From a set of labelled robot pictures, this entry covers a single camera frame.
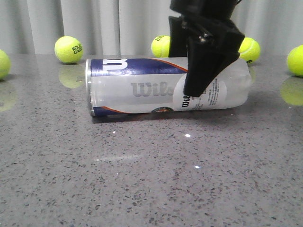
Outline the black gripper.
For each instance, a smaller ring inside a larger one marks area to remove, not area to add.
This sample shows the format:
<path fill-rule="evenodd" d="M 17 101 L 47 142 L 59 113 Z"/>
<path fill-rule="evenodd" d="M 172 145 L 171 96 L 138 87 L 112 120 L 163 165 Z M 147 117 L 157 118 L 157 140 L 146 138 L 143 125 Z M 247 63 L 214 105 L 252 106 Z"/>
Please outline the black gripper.
<path fill-rule="evenodd" d="M 184 94 L 199 97 L 227 66 L 238 60 L 245 35 L 230 19 L 235 0 L 172 0 L 169 57 L 187 57 Z"/>

